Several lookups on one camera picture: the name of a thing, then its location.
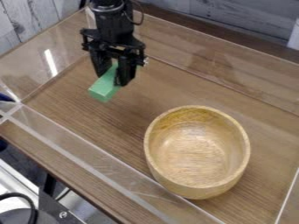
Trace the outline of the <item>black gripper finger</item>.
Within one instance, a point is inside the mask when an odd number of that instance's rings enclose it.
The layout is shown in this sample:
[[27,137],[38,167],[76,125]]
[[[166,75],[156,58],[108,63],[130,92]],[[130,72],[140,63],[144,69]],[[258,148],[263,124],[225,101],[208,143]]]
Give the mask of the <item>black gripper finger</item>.
[[132,55],[120,56],[116,66],[115,84],[124,87],[136,77],[136,57]]
[[90,52],[90,57],[92,61],[92,65],[95,68],[95,72],[98,77],[100,78],[108,69],[112,67],[112,58],[108,56],[106,52],[92,50]]

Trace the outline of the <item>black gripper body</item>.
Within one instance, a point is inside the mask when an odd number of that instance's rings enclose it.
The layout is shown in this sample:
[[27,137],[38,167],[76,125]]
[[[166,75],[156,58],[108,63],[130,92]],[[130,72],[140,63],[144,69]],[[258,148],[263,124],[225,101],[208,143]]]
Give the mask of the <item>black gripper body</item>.
[[146,65],[146,44],[135,38],[135,26],[140,25],[134,20],[131,7],[90,7],[96,19],[96,29],[83,28],[83,49],[106,52],[112,59],[132,55],[136,64]]

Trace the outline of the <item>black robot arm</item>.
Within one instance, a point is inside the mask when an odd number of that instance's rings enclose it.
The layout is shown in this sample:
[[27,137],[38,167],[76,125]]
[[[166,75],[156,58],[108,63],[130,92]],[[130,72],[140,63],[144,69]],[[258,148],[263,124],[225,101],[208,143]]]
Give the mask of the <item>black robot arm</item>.
[[82,48],[90,53],[92,65],[102,77],[116,60],[116,76],[114,84],[126,86],[136,77],[136,67],[146,65],[146,43],[135,37],[132,0],[91,0],[91,9],[96,28],[83,28]]

